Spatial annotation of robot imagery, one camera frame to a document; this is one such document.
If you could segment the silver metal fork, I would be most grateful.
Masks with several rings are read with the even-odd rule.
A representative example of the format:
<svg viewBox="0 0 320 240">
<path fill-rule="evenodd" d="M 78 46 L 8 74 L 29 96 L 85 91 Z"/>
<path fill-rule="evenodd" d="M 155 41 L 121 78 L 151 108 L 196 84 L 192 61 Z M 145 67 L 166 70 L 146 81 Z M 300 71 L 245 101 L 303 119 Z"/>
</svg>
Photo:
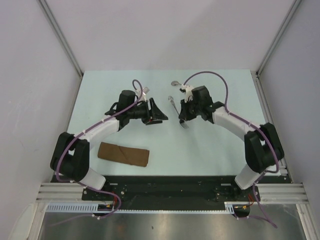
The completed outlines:
<svg viewBox="0 0 320 240">
<path fill-rule="evenodd" d="M 176 107 L 174 98 L 172 96 L 168 97 L 169 102 L 171 103 L 171 105 L 173 106 L 175 112 L 177 113 L 177 115 L 179 115 L 178 109 Z M 179 119 L 179 124 L 184 128 L 184 129 L 188 129 L 189 126 L 187 125 L 187 123 L 183 120 L 183 119 Z"/>
</svg>

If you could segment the spoon with pink handle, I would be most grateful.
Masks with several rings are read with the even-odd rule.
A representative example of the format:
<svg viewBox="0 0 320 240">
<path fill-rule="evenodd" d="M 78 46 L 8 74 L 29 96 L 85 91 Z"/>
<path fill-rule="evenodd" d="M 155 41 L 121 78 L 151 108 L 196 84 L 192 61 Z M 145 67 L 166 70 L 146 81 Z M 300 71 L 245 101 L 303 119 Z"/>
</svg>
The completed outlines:
<svg viewBox="0 0 320 240">
<path fill-rule="evenodd" d="M 174 80 L 174 81 L 172 81 L 171 83 L 170 83 L 173 87 L 181 87 L 181 83 L 179 83 L 178 81 L 176 81 L 176 80 Z"/>
</svg>

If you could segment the brown cloth napkin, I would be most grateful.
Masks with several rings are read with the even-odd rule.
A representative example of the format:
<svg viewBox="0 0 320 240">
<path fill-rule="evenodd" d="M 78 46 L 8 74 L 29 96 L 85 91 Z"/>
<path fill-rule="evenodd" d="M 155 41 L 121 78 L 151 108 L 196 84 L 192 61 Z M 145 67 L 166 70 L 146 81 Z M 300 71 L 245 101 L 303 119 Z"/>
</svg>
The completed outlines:
<svg viewBox="0 0 320 240">
<path fill-rule="evenodd" d="M 146 167 L 149 162 L 150 151 L 141 148 L 125 147 L 102 142 L 97 157 L 103 160 L 126 165 Z"/>
</svg>

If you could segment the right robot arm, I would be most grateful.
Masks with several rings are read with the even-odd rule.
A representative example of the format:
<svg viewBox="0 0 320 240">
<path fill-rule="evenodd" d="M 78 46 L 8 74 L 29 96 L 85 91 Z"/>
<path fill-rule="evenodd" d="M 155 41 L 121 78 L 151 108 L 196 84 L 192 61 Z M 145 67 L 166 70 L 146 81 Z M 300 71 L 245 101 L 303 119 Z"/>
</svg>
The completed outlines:
<svg viewBox="0 0 320 240">
<path fill-rule="evenodd" d="M 284 158 L 285 153 L 273 124 L 267 122 L 256 125 L 227 111 L 224 103 L 213 102 L 205 86 L 181 85 L 179 90 L 185 94 L 180 101 L 180 120 L 187 122 L 200 116 L 204 121 L 225 128 L 244 142 L 246 164 L 234 179 L 236 185 L 230 188 L 230 194 L 235 200 L 242 201 L 247 197 L 248 188 L 269 167 L 275 165 L 276 171 L 279 170 L 279 161 Z"/>
</svg>

